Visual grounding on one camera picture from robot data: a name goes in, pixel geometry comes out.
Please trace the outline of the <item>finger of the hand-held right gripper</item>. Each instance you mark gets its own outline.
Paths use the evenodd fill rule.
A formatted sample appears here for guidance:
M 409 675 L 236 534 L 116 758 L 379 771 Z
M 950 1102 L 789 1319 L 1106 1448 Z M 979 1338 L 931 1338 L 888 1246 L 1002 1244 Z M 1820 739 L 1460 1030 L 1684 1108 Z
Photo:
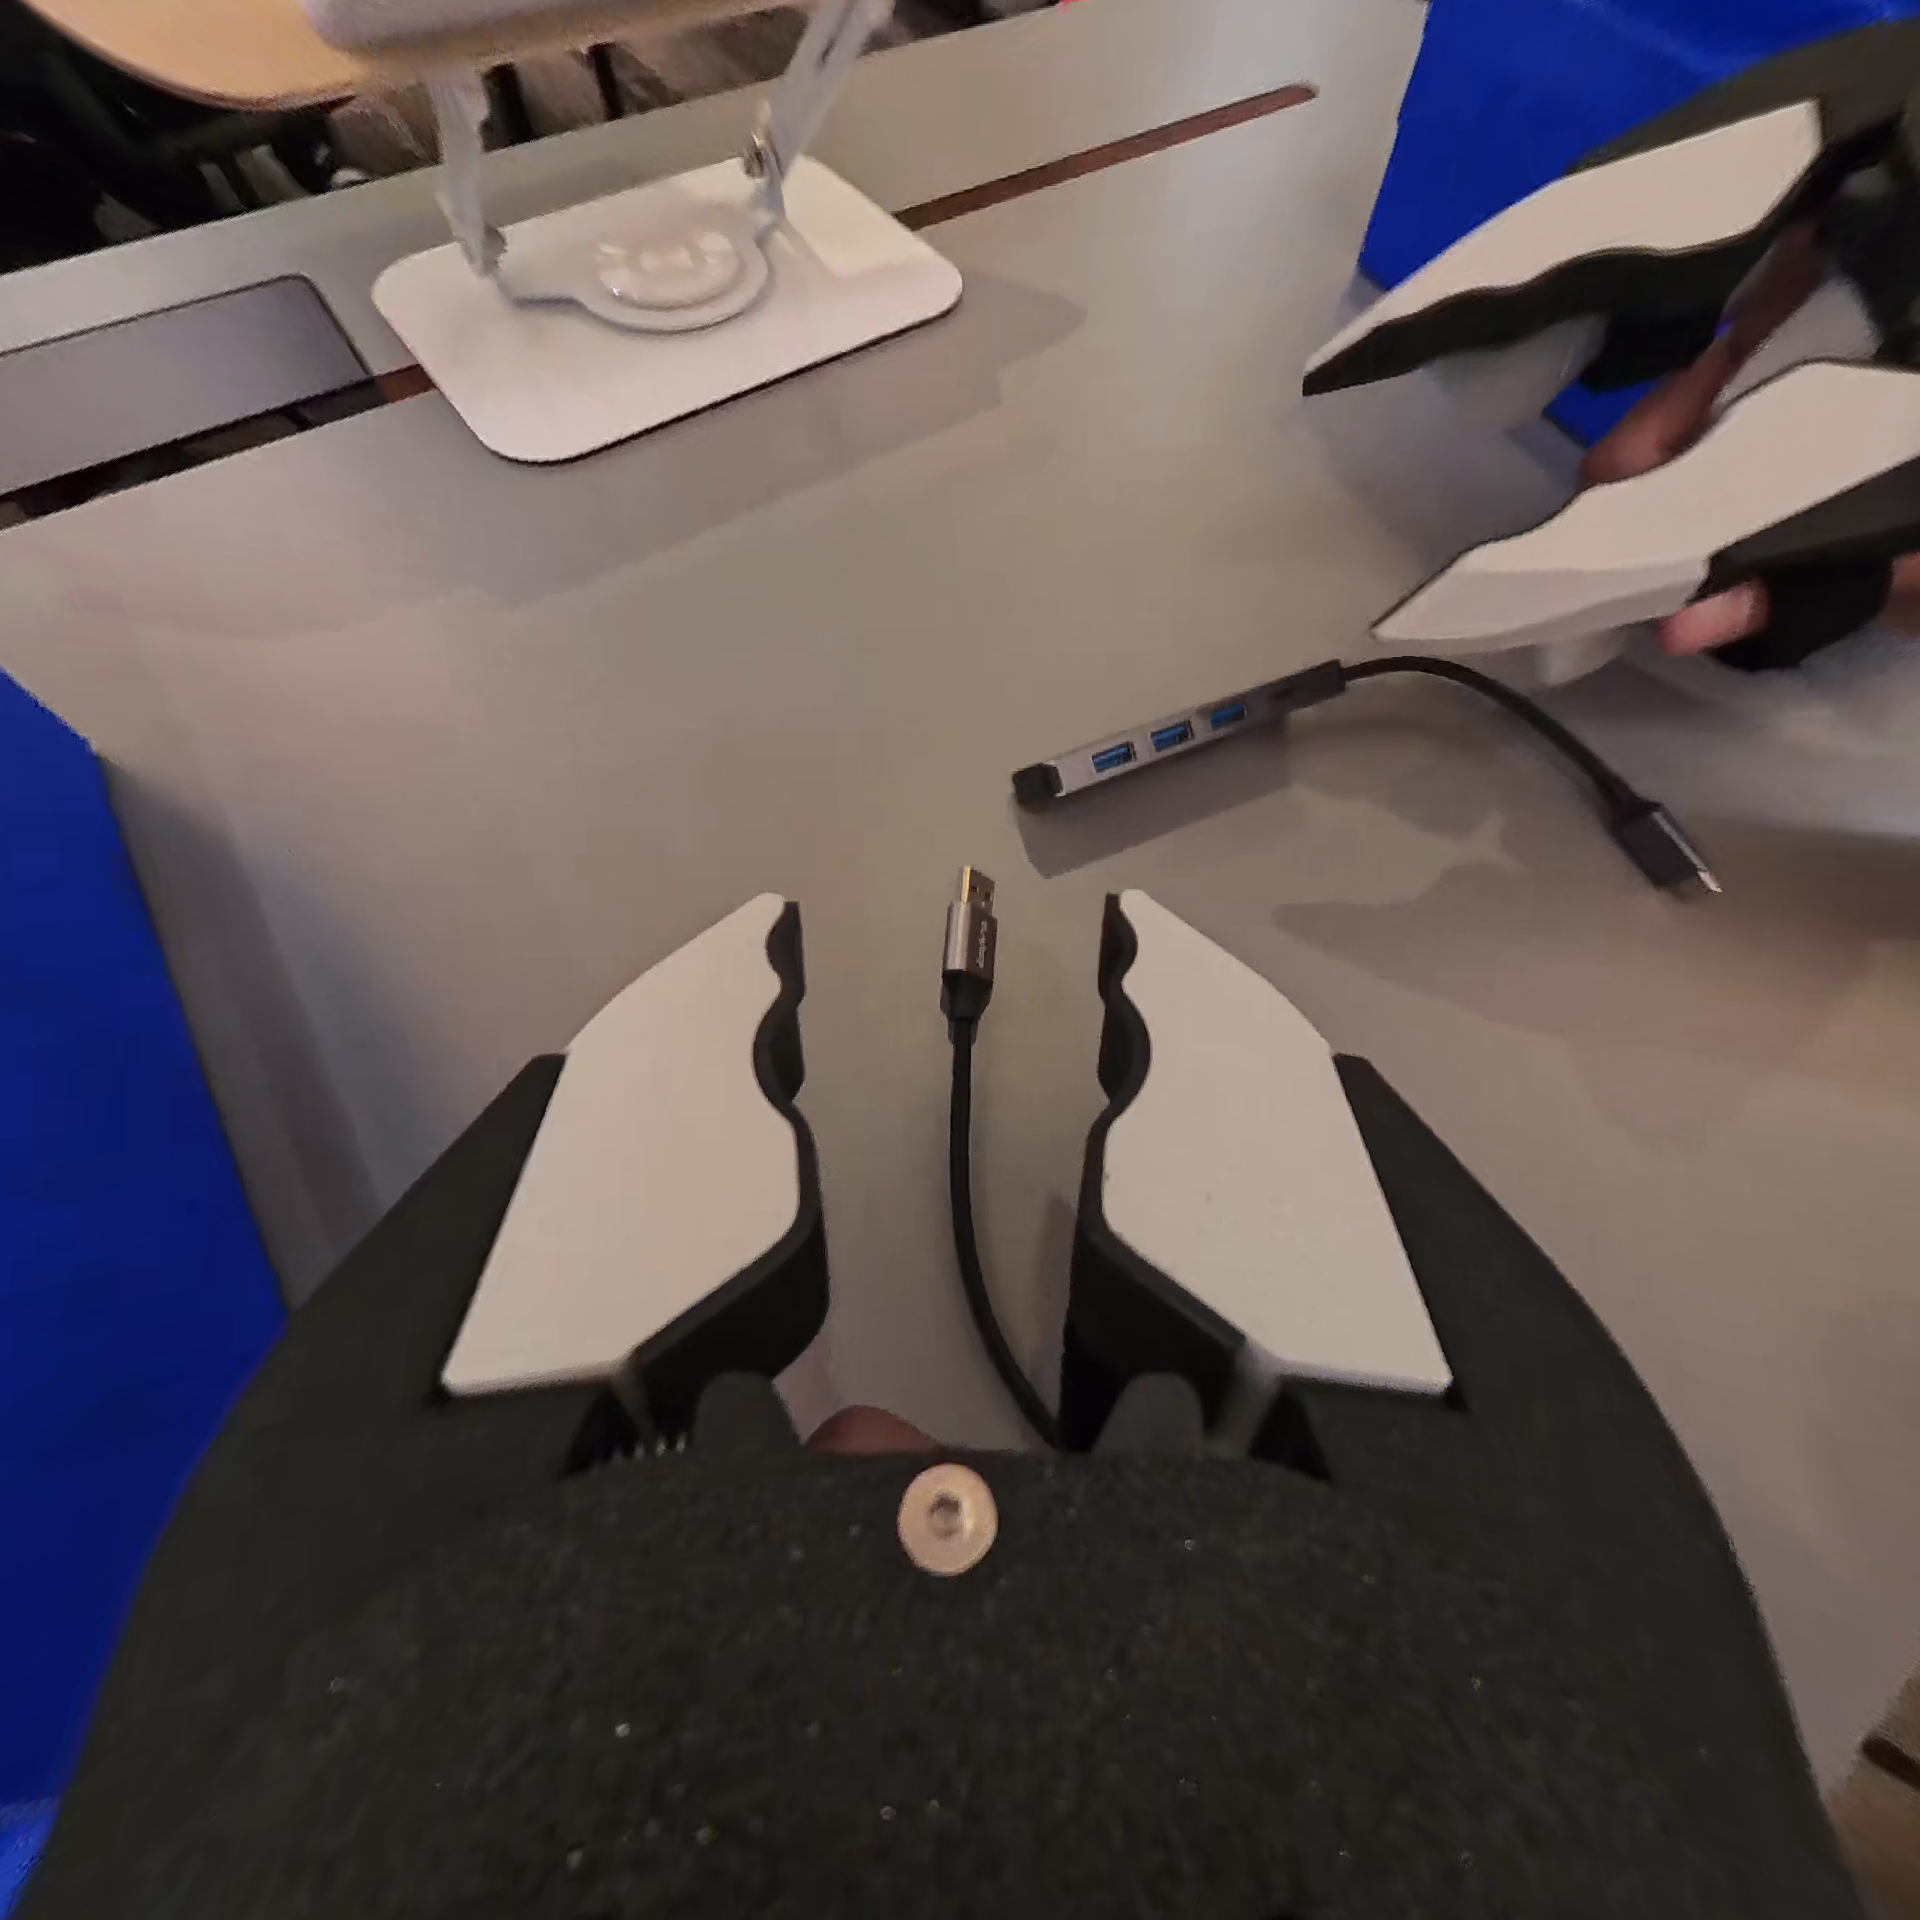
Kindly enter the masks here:
M 1820 104 L 1802 98 L 1561 177 L 1326 342 L 1302 368 L 1302 396 L 1499 353 L 1571 323 L 1688 316 L 1744 274 L 1824 147 Z
M 1486 656 L 1637 627 L 1706 592 L 1718 563 L 1800 555 L 1744 545 L 1908 466 L 1917 375 L 1806 361 L 1738 399 L 1688 451 L 1577 491 L 1537 527 L 1478 545 L 1374 625 L 1389 650 Z

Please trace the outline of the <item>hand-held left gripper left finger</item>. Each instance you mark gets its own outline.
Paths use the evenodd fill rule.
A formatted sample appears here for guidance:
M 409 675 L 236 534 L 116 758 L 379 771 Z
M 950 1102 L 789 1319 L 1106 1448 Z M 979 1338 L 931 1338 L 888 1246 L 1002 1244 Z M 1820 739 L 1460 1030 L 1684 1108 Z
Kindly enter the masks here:
M 442 1384 L 450 1396 L 632 1379 L 699 1396 L 779 1379 L 825 1328 L 801 908 L 761 894 L 568 1044 Z

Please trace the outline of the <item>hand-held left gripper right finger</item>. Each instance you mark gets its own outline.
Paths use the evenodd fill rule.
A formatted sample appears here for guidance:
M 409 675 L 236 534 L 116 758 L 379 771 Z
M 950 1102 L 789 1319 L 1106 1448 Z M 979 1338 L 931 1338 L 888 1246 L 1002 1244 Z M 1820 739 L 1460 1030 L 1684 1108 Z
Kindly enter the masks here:
M 1062 1321 L 1061 1422 L 1184 1384 L 1253 1435 L 1297 1384 L 1444 1403 L 1454 1374 L 1340 1058 L 1272 982 L 1139 890 L 1108 896 Z

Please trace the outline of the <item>grey usb hub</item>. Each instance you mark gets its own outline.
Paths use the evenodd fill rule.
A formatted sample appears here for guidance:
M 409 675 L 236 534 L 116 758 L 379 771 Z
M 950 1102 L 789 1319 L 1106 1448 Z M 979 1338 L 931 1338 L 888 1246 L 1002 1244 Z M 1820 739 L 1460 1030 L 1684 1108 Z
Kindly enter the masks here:
M 1146 769 L 1194 758 L 1259 729 L 1285 726 L 1299 714 L 1326 706 L 1357 686 L 1392 679 L 1435 681 L 1499 708 L 1588 787 L 1598 816 L 1640 875 L 1674 896 L 1718 896 L 1722 880 L 1667 804 L 1628 782 L 1533 697 L 1492 675 L 1433 656 L 1386 656 L 1379 662 L 1324 662 L 1281 679 L 1216 696 L 1139 727 L 1108 732 L 1093 744 L 1032 762 L 1014 771 L 1012 794 L 1021 809 L 1053 809 Z

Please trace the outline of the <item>blue plastic bin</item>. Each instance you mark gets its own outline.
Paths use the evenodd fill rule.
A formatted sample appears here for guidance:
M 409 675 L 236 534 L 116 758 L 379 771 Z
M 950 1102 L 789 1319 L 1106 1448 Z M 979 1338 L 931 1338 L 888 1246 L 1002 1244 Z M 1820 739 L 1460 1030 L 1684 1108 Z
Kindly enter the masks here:
M 1435 3 L 1357 273 L 1392 290 L 1657 112 L 1908 17 L 1915 3 Z
M 281 1290 L 82 735 L 2 681 L 5 1906 Z

